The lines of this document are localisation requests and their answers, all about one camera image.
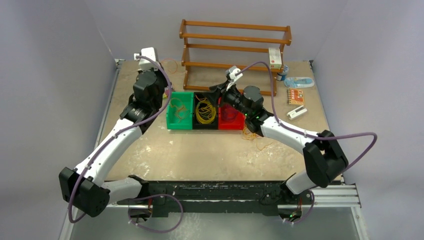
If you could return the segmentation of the green plastic bin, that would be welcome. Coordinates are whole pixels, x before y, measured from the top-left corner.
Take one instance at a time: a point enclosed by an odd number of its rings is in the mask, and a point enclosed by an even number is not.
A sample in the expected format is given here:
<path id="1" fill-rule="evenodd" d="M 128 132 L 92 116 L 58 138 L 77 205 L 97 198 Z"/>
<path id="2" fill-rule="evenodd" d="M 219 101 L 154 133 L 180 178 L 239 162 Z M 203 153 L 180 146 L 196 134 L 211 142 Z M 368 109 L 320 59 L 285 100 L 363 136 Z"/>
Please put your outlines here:
<path id="1" fill-rule="evenodd" d="M 166 126 L 168 130 L 192 130 L 193 92 L 174 91 L 166 110 Z"/>

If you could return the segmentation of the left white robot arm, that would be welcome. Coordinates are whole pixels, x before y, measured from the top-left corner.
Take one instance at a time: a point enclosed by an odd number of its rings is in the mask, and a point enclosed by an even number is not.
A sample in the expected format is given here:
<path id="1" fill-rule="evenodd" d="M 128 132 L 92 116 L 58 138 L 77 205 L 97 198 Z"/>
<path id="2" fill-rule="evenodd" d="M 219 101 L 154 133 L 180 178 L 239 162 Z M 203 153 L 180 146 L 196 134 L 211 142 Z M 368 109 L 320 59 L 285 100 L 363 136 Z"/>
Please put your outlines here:
<path id="1" fill-rule="evenodd" d="M 114 202 L 131 199 L 142 205 L 148 201 L 149 191 L 139 177 L 128 176 L 112 182 L 105 179 L 123 153 L 166 109 L 163 94 L 171 86 L 161 66 L 139 71 L 128 105 L 107 137 L 76 167 L 64 167 L 59 173 L 61 194 L 68 203 L 71 223 L 85 215 L 96 217 Z"/>

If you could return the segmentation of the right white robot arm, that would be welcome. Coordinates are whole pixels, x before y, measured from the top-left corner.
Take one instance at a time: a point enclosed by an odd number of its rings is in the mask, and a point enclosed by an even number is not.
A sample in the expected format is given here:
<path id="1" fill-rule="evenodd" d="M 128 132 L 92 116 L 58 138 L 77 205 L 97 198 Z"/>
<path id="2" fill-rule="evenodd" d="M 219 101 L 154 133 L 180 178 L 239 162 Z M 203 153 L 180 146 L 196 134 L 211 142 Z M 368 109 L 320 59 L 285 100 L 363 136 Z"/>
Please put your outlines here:
<path id="1" fill-rule="evenodd" d="M 230 105 L 245 117 L 247 128 L 261 137 L 276 140 L 303 155 L 305 170 L 294 174 L 282 185 L 280 196 L 288 204 L 300 198 L 302 192 L 315 186 L 325 188 L 349 165 L 333 133 L 308 131 L 286 123 L 267 111 L 264 98 L 256 86 L 243 91 L 224 82 L 209 87 L 205 97 L 214 106 Z"/>

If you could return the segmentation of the red plastic bin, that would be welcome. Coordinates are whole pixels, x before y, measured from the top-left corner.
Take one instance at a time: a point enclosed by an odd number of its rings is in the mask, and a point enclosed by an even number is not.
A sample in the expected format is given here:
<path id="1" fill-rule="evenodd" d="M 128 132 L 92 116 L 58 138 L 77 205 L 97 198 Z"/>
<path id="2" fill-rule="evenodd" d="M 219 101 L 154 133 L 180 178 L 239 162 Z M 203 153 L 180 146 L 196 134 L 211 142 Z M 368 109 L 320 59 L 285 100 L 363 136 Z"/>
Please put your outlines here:
<path id="1" fill-rule="evenodd" d="M 218 108 L 218 129 L 219 130 L 243 130 L 245 116 L 228 103 L 224 103 Z"/>

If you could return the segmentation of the black plastic bin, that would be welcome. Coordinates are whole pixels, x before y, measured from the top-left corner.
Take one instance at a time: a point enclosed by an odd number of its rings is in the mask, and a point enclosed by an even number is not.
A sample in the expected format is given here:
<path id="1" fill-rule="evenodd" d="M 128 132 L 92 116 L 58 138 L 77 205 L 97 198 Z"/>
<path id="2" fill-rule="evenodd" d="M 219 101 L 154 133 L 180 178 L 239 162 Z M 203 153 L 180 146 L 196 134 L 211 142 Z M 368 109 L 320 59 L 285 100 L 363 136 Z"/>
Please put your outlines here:
<path id="1" fill-rule="evenodd" d="M 202 92 L 194 92 L 192 128 L 194 130 L 218 130 L 218 122 L 218 108 L 214 107 Z"/>

